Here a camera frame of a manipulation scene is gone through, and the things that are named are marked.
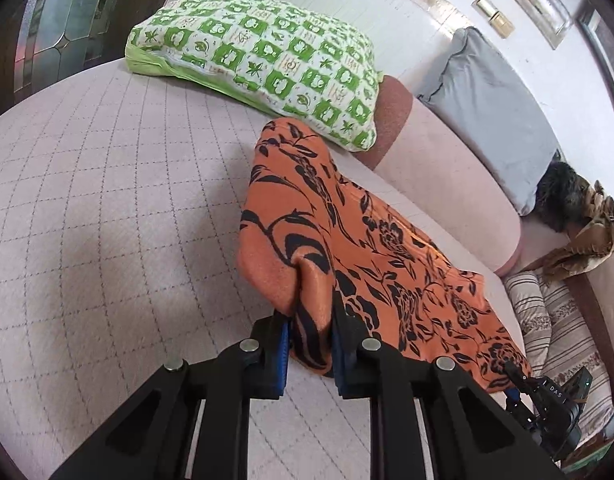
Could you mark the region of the grey pillow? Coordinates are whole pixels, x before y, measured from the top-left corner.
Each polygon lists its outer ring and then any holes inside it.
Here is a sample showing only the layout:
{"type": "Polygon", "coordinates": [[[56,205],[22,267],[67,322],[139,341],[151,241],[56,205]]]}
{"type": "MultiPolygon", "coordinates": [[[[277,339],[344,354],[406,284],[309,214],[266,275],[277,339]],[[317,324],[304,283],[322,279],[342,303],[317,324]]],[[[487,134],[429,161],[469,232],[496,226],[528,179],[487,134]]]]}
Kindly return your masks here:
{"type": "Polygon", "coordinates": [[[526,216],[559,143],[522,79],[478,29],[459,28],[423,78],[418,99],[441,119],[526,216]]]}

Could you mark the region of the pink quilted bed cover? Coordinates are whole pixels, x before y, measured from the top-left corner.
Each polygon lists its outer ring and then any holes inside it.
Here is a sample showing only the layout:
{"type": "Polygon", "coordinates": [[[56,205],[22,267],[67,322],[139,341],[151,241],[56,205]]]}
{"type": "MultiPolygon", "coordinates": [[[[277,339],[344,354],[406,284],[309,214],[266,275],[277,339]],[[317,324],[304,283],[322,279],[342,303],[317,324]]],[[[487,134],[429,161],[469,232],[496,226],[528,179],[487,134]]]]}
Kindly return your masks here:
{"type": "Polygon", "coordinates": [[[0,453],[45,479],[170,356],[269,309],[237,274],[266,117],[196,84],[90,68],[0,116],[0,453]]]}

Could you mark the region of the wooden door with glass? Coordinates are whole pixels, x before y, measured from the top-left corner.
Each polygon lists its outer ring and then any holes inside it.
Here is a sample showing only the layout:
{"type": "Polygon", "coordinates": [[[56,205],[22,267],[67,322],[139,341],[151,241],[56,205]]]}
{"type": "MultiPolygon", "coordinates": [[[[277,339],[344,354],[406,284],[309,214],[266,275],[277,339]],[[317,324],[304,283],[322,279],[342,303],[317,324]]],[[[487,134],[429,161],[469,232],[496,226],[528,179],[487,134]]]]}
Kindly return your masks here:
{"type": "Polygon", "coordinates": [[[57,81],[121,58],[165,0],[22,0],[0,23],[0,115],[57,81]]]}

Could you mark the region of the orange black floral cloth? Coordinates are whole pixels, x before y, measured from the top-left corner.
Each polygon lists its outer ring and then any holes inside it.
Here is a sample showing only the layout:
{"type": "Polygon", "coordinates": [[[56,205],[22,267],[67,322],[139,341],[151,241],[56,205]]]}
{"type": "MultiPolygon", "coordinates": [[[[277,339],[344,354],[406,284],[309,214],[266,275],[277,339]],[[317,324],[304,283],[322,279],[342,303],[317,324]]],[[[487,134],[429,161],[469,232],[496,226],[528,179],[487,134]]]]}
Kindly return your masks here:
{"type": "Polygon", "coordinates": [[[449,356],[486,391],[510,386],[528,358],[490,305],[481,274],[455,266],[422,230],[343,176],[320,136],[293,118],[256,143],[237,265],[290,318],[292,352],[333,370],[335,308],[406,358],[449,356]]]}

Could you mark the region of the beige wall switch plate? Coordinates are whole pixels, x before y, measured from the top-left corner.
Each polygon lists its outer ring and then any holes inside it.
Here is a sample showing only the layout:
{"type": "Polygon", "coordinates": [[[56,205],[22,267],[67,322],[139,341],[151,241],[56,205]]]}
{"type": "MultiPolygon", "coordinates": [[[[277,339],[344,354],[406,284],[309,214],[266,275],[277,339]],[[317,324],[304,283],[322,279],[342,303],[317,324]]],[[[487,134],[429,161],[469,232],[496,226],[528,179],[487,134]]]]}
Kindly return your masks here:
{"type": "Polygon", "coordinates": [[[512,22],[490,0],[474,0],[472,6],[500,38],[507,39],[514,32],[512,22]]]}

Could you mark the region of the framed wall picture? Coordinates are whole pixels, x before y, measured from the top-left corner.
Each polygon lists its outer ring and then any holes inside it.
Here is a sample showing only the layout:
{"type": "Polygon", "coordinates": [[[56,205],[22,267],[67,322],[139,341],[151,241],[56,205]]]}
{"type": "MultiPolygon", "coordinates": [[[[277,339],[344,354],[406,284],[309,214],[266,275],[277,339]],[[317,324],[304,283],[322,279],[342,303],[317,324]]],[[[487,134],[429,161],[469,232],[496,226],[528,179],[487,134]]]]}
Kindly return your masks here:
{"type": "Polygon", "coordinates": [[[557,50],[572,26],[571,14],[561,0],[514,0],[557,50]]]}

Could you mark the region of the green white patterned pillow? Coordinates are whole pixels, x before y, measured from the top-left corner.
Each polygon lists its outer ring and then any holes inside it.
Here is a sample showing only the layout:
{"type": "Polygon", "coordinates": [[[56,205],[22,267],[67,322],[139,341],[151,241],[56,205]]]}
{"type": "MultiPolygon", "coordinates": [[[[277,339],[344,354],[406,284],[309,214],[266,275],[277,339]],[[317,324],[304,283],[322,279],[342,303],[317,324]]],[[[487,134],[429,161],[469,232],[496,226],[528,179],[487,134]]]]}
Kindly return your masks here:
{"type": "Polygon", "coordinates": [[[130,30],[124,58],[133,73],[297,118],[350,152],[377,141],[373,43],[338,18],[280,0],[173,0],[130,30]]]}

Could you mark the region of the pink brown folded blanket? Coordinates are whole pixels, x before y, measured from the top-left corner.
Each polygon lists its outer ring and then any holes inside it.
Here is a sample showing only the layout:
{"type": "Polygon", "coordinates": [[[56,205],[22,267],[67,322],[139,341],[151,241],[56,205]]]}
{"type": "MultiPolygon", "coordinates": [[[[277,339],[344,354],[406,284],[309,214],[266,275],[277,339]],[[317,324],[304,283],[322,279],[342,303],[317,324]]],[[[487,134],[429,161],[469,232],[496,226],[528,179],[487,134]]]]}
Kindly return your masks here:
{"type": "Polygon", "coordinates": [[[610,377],[614,401],[614,254],[585,274],[564,281],[610,377]]]}

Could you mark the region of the striped beige folded cloth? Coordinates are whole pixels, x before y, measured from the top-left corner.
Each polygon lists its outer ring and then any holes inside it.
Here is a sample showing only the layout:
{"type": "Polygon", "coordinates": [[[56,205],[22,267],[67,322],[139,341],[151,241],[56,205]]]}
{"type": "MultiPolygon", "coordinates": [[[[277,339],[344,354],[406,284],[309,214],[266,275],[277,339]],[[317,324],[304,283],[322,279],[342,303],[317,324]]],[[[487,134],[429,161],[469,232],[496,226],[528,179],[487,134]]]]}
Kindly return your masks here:
{"type": "Polygon", "coordinates": [[[610,376],[584,321],[582,312],[562,282],[547,282],[542,272],[526,271],[504,279],[536,376],[562,386],[581,368],[592,374],[592,385],[578,426],[586,443],[614,413],[610,376]]]}

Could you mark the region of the pink bolster with brown end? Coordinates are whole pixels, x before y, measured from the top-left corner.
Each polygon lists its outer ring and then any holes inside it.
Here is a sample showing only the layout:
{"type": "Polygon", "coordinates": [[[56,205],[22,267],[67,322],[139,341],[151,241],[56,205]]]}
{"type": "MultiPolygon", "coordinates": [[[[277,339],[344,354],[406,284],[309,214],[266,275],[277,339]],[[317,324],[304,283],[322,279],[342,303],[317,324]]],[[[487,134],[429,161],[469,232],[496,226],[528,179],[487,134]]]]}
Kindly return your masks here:
{"type": "Polygon", "coordinates": [[[490,271],[520,257],[521,218],[464,142],[396,78],[379,84],[377,141],[356,155],[490,271]]]}

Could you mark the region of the black furry item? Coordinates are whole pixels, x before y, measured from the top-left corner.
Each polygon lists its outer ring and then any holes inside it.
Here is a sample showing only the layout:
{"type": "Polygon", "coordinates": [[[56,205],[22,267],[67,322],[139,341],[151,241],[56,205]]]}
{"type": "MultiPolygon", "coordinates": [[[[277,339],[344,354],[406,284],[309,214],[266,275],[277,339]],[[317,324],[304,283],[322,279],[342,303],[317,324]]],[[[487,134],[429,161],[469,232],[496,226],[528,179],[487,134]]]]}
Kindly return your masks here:
{"type": "Polygon", "coordinates": [[[534,214],[554,232],[582,224],[587,219],[588,188],[589,183],[567,162],[550,162],[536,188],[534,214]]]}

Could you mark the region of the brown patterned scarf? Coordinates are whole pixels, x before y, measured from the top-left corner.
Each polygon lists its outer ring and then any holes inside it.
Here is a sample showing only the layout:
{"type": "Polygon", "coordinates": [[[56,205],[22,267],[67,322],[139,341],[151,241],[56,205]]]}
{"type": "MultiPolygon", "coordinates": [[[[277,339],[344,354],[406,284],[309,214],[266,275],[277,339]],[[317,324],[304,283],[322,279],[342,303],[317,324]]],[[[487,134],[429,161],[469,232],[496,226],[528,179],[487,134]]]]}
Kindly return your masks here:
{"type": "Polygon", "coordinates": [[[614,255],[614,199],[599,181],[590,185],[577,178],[582,192],[580,221],[585,221],[569,243],[542,258],[542,274],[548,281],[563,281],[595,270],[614,255]]]}

